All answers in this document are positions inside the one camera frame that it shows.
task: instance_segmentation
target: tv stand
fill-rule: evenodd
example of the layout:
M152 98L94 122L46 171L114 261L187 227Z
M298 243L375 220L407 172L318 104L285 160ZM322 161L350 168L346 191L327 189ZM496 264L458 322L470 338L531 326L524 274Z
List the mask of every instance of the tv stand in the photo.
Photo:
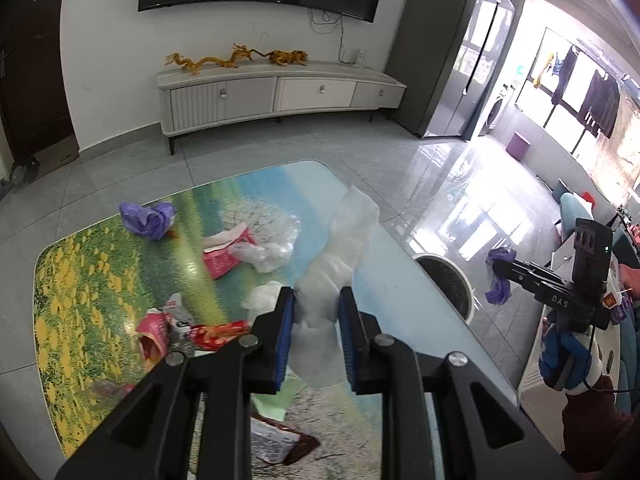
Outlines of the tv stand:
M350 64L309 61L306 66L253 62L211 67L191 75L158 74L162 132L175 153L177 137L220 126L312 112L398 108L405 85L382 72Z

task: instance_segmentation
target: power cord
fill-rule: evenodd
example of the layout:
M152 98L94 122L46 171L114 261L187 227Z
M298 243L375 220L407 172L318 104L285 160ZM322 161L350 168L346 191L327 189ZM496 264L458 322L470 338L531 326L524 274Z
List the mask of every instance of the power cord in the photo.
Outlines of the power cord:
M591 330L591 339L589 341L589 355L591 355L591 348L593 348L593 340L595 339L595 335L596 335L596 328L593 327L593 329ZM584 373L584 379L582 380L582 383L588 388L590 389L592 392L599 392L601 394L629 394L631 392L638 392L640 391L640 386L636 386L635 388L629 388L628 390L601 390L599 388L594 388L593 386L589 386L587 384L587 374L589 373L589 371L585 371Z
M343 51L343 44L344 44L344 16L342 14L339 14L338 17L332 21L329 13L326 12L326 10L323 10L321 15L322 22L316 22L314 18L313 10L307 9L307 13L309 15L309 25L311 26L311 30L314 31L316 34L332 34L336 28L340 27L340 47L338 48L338 61L340 63L352 65L353 63L344 61L342 59L342 51ZM333 25L333 27L331 30L321 32L320 30L316 30L314 25Z

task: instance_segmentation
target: purple bin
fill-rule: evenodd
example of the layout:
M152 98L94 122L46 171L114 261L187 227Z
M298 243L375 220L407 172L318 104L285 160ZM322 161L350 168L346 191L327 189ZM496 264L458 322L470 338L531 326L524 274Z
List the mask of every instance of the purple bin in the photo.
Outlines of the purple bin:
M507 153L516 160L522 161L530 146L531 143L527 139L515 132L507 144Z

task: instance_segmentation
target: gloved hand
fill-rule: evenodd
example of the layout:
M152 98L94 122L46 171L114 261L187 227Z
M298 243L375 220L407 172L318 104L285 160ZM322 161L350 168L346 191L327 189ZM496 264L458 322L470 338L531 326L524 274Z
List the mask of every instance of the gloved hand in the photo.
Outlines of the gloved hand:
M578 395L587 391L582 382L586 379L589 386L593 386L602 374L602 361L598 352L598 344L594 339L591 353L589 342L591 339L590 327L585 333L558 330L556 325L556 312L551 311L543 320L542 352L538 361L540 374L543 378L549 378L556 373L559 365L561 349L565 348L574 358L574 365L564 382L565 392L569 395Z

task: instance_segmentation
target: screw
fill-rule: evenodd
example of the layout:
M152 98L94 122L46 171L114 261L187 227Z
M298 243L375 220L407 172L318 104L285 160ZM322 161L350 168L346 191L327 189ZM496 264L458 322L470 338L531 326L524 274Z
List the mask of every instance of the screw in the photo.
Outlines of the screw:
M169 366L181 365L184 362L184 354L181 352L171 352L164 360Z
M245 348L251 348L252 346L256 346L260 340L253 334L244 334L240 339L238 339L240 346L244 346Z
M374 341L378 346L391 346L396 342L393 336L389 334L378 334L377 336L375 336Z
M447 357L453 366L461 367L469 362L469 358L462 352L451 352Z

